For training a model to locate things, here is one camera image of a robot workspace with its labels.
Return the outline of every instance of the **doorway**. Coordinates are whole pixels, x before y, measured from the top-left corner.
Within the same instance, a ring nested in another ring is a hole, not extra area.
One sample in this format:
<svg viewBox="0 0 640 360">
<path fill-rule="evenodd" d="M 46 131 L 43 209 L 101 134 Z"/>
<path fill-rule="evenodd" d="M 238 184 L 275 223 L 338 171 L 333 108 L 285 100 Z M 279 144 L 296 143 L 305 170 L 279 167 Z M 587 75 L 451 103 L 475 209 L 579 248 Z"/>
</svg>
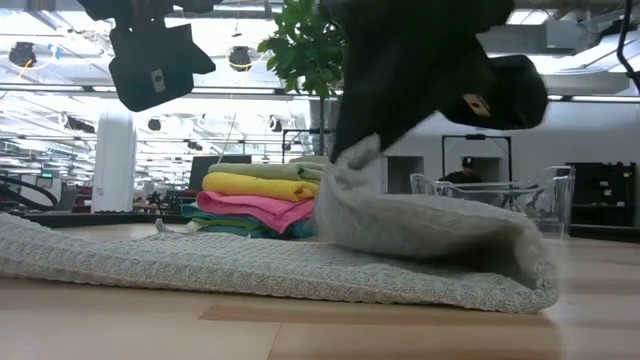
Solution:
<svg viewBox="0 0 640 360">
<path fill-rule="evenodd" d="M 387 194 L 411 194 L 412 174 L 424 174 L 422 156 L 387 156 Z"/>
</svg>

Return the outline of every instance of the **green towel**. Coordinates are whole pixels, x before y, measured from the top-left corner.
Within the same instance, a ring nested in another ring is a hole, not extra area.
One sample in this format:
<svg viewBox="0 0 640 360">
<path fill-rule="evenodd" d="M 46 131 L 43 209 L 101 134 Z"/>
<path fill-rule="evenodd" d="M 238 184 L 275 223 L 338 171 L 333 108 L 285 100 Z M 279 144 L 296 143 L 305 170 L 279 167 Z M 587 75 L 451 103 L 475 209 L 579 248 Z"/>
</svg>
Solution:
<svg viewBox="0 0 640 360">
<path fill-rule="evenodd" d="M 209 173 L 224 172 L 236 175 L 253 176 L 270 180 L 304 180 L 320 183 L 324 175 L 324 165 L 300 162 L 295 164 L 215 164 L 209 167 Z"/>
</svg>

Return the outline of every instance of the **green leaves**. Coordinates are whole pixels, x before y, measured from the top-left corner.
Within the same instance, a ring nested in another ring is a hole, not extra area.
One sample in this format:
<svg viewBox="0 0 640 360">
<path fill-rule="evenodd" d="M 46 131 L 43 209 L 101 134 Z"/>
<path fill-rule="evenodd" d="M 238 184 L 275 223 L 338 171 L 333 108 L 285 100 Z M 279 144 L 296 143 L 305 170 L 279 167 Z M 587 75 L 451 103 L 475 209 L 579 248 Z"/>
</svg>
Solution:
<svg viewBox="0 0 640 360">
<path fill-rule="evenodd" d="M 315 4 L 315 0 L 284 0 L 282 13 L 274 17 L 278 30 L 258 45 L 258 51 L 273 53 L 267 69 L 285 81 L 287 91 L 300 92 L 298 79 L 304 76 L 303 91 L 328 98 L 342 81 L 345 38 Z"/>
</svg>

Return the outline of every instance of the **monitor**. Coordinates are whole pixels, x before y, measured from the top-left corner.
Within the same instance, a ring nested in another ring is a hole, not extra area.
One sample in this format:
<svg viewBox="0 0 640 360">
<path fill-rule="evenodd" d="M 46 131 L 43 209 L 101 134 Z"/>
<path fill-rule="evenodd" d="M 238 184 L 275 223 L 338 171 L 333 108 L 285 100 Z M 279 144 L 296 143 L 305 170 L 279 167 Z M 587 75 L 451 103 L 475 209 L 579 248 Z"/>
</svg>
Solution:
<svg viewBox="0 0 640 360">
<path fill-rule="evenodd" d="M 219 156 L 195 156 L 191 163 L 191 176 L 189 177 L 189 190 L 202 191 L 202 179 L 209 173 L 209 167 L 217 164 Z M 223 163 L 227 164 L 251 164 L 251 155 L 225 155 Z"/>
</svg>

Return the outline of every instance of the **folded towel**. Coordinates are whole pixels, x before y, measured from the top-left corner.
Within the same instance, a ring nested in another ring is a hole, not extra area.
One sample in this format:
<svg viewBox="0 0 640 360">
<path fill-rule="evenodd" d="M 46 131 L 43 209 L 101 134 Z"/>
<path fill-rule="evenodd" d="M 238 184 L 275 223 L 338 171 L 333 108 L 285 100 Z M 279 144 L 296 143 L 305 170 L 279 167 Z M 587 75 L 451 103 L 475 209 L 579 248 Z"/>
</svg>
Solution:
<svg viewBox="0 0 640 360">
<path fill-rule="evenodd" d="M 205 176 L 202 188 L 224 195 L 252 195 L 287 201 L 313 199 L 318 192 L 318 185 L 306 181 L 265 180 L 219 172 Z"/>
<path fill-rule="evenodd" d="M 309 219 L 313 201 L 291 202 L 260 196 L 224 196 L 203 191 L 196 197 L 201 211 L 214 215 L 250 215 L 280 234 L 293 223 Z"/>
<path fill-rule="evenodd" d="M 250 237 L 252 239 L 279 239 L 281 237 L 280 234 L 271 229 L 263 228 L 249 230 L 243 227 L 221 225 L 204 226 L 199 228 L 198 232 L 233 234 L 242 237 Z"/>
<path fill-rule="evenodd" d="M 253 176 L 269 180 L 293 180 L 319 183 L 324 174 L 324 165 L 311 162 L 295 164 L 215 164 L 209 167 L 209 173 Z"/>
<path fill-rule="evenodd" d="M 259 219 L 248 216 L 248 215 L 215 215 L 211 213 L 206 213 L 198 207 L 197 203 L 185 204 L 182 205 L 182 216 L 195 219 L 198 218 L 200 221 L 202 220 L 229 220 L 229 221 L 238 221 L 243 222 L 247 228 L 255 229 L 258 227 L 267 227 L 267 225 L 263 224 Z"/>
<path fill-rule="evenodd" d="M 182 205 L 182 216 L 192 219 L 188 228 L 193 228 L 191 231 L 199 231 L 199 229 L 207 226 L 234 226 L 245 228 L 248 231 L 273 231 L 267 225 L 262 223 L 259 219 L 249 215 L 214 215 L 205 213 L 198 208 L 198 204 L 185 204 Z M 315 224 L 311 219 L 302 219 L 289 225 L 286 230 L 286 238 L 305 239 L 317 234 Z M 274 236 L 261 236 L 264 238 L 272 239 Z"/>
</svg>

